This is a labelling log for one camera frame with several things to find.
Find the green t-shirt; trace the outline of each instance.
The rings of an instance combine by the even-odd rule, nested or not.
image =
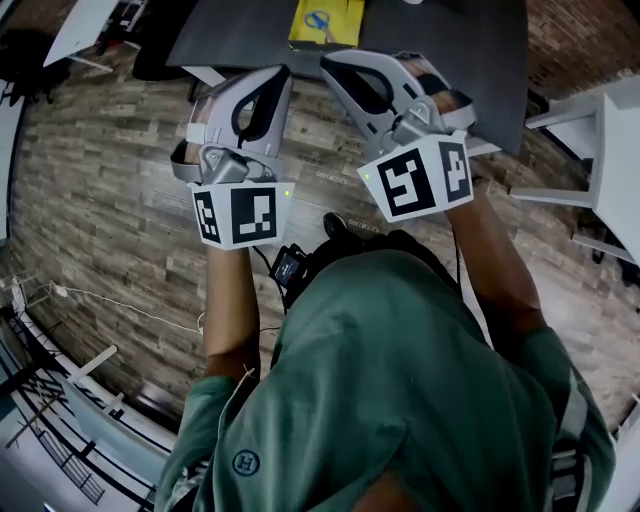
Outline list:
[[[190,492],[176,510],[348,511],[390,471],[424,510],[541,511],[564,431],[593,510],[613,468],[593,397],[553,330],[515,341],[509,360],[493,351],[409,254],[339,260],[291,308],[248,397],[229,378],[194,386],[156,510]]]

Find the yellow box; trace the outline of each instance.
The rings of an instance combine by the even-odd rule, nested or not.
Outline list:
[[[328,41],[327,33],[314,26],[316,13],[328,19],[327,30],[335,41]],[[358,46],[360,25],[364,14],[364,0],[299,0],[289,33],[289,45],[294,50],[326,50],[328,47]]]

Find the wooden floor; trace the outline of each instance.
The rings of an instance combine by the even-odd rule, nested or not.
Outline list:
[[[104,61],[117,70],[110,75],[74,65],[55,103],[29,110],[4,261],[13,271],[37,270],[40,284],[53,280],[195,328],[205,299],[204,247],[189,193],[168,163],[190,113],[188,81],[137,81],[130,75],[134,57],[128,48],[107,52]],[[321,219],[332,210],[365,235],[390,229],[356,175],[362,150],[362,138],[327,88],[296,81],[281,150],[296,181],[285,243],[312,251],[325,239]],[[569,240],[578,209],[519,202],[506,194],[522,185],[586,189],[585,176],[530,132],[518,159],[496,154],[474,159],[472,167],[491,179],[488,193],[534,275],[549,323],[615,425],[640,388],[640,292],[623,287],[614,262],[597,266]],[[444,218],[401,226],[454,271]],[[266,253],[273,260],[277,248]],[[253,267],[262,327],[277,327],[277,290],[261,260],[253,260]],[[471,297],[466,286],[465,298],[477,313]],[[198,334],[135,311],[71,292],[33,313],[46,325],[62,321],[55,337],[81,363],[115,344],[118,353],[96,375],[131,398],[152,383],[179,412],[202,371]],[[276,337],[277,330],[261,334],[263,366]]]

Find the brick wall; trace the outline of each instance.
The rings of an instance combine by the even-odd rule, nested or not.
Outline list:
[[[640,72],[640,24],[622,0],[528,0],[530,87],[549,99]]]

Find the metal railing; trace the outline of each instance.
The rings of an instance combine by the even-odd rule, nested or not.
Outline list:
[[[42,347],[42,345],[38,341],[38,338],[43,334],[36,336],[33,333],[31,333],[31,331],[27,328],[26,324],[22,322],[21,315],[20,316],[15,315],[14,312],[10,310],[10,308],[0,308],[0,315],[5,318],[9,327],[11,328],[13,333],[16,335],[17,339],[23,344],[23,346],[28,350],[29,353],[31,353],[31,347],[34,346],[35,344],[38,344],[40,347]],[[38,327],[40,328],[42,333],[46,332],[46,329],[42,328],[42,326],[38,326]],[[68,405],[68,400],[64,397],[64,394],[59,395],[59,393],[62,391],[62,386],[59,383],[59,379],[57,378],[57,376],[54,377],[56,373],[59,373],[62,376],[62,378],[65,378],[69,374],[69,372],[62,365],[60,364],[56,365],[55,356],[57,354],[60,354],[61,352],[60,350],[58,350],[58,351],[55,351],[55,354],[54,354],[54,351],[45,349],[44,347],[42,347],[42,350],[49,352],[49,356],[51,358],[50,363],[52,364],[46,365],[43,368],[41,368],[44,375],[42,373],[40,373],[39,375],[38,374],[34,375],[27,383],[23,384],[20,387],[18,392],[20,393],[21,397],[25,400],[27,406],[36,414],[39,411],[39,407],[33,402],[32,400],[33,398],[35,398],[37,402],[38,398],[44,399],[44,400],[50,400],[57,396],[58,399],[56,403],[59,404],[62,408],[64,408],[66,412],[68,412],[71,415],[71,417],[73,417],[74,414]],[[10,352],[7,351],[7,355],[13,359],[13,355]],[[1,355],[0,355],[0,365],[2,365],[3,367],[5,366],[2,361]],[[11,374],[11,371],[9,368],[5,368],[5,371],[8,374]],[[77,385],[77,388],[85,395],[86,398],[88,398],[91,402],[93,402],[94,405],[99,409],[104,409],[106,407],[106,404],[102,402],[100,398],[93,395],[93,393],[88,389],[79,385]],[[87,442],[83,436],[81,436],[76,430],[74,430],[73,427],[69,425],[69,423],[67,423],[67,421],[65,421],[65,419],[58,412],[54,410],[53,407],[50,407],[50,409],[53,412],[53,414],[64,424],[64,426],[74,436],[76,436],[79,440],[83,441],[84,443]],[[28,421],[23,411],[20,411],[20,414],[22,415],[25,421]],[[128,428],[129,430],[131,430],[132,432],[134,432],[135,434],[137,434],[138,436],[142,438],[146,438],[149,442],[155,444],[162,450],[167,452],[170,451],[169,449],[158,444],[154,440],[148,439],[141,432],[137,431],[135,428],[126,424],[121,419],[117,417],[115,417],[114,419],[118,421],[120,424],[122,424],[123,426],[125,426],[126,428]],[[115,490],[119,491],[121,494],[123,494],[130,500],[140,505],[142,510],[145,510],[145,511],[153,510],[153,503],[150,503],[147,499],[131,491],[128,487],[123,485],[118,479],[113,478],[110,474],[104,472],[101,467],[97,466],[96,464],[94,464],[93,461],[89,460],[86,457],[86,454],[84,452],[77,450],[73,444],[71,444],[64,436],[62,436],[56,430],[54,425],[52,425],[44,415],[40,418],[40,421],[42,421],[44,426],[49,431],[45,431],[46,434],[43,434],[41,437],[38,437],[38,440],[41,442],[41,444],[43,444],[43,447],[45,449],[47,449],[47,446],[45,446],[45,443],[47,443],[47,441],[53,440],[53,442],[48,443],[50,449],[47,449],[47,452],[50,455],[52,452],[55,453],[55,455],[51,455],[51,456],[56,461],[57,465],[63,469],[65,474],[67,474],[67,476],[74,482],[74,484],[78,488],[80,488],[82,492],[85,495],[87,495],[87,497],[92,502],[97,503],[97,501],[94,501],[94,499],[99,500],[102,494],[104,494],[104,490],[101,489],[96,484],[95,479],[92,477],[92,475],[88,473],[87,468],[93,471],[95,475],[99,476],[105,483],[113,487]],[[58,449],[58,451],[54,451],[55,450],[54,447],[63,447],[65,451],[64,453],[61,453],[60,449]],[[114,462],[111,458],[105,456],[97,448],[94,447],[92,451],[97,456],[101,457],[102,461],[109,463],[111,466],[116,468],[123,475],[134,480],[135,482],[142,485],[143,487],[146,487],[146,489],[148,490],[147,492],[149,496],[154,496],[155,487],[153,485],[150,485],[149,483],[131,474],[129,471],[127,471],[126,468],[120,466],[119,464]],[[72,462],[67,462],[63,466],[62,464],[69,457],[69,455],[72,455],[73,457],[73,459],[69,459],[69,461],[72,461]],[[84,472],[77,471],[77,468],[74,462],[80,464],[81,468],[84,469]]]
[[[104,494],[104,489],[96,483],[93,475],[89,473],[84,464],[67,450],[67,448],[59,444],[46,430],[42,430],[36,425],[33,425],[33,431],[58,467],[64,471],[75,486],[80,489],[94,505],[97,505]]]
[[[153,489],[150,489],[149,492],[147,493],[147,497],[146,500],[149,503],[155,503],[156,502],[156,488],[153,487]],[[146,512],[148,509],[144,508],[144,507],[140,507],[138,509],[138,512]]]

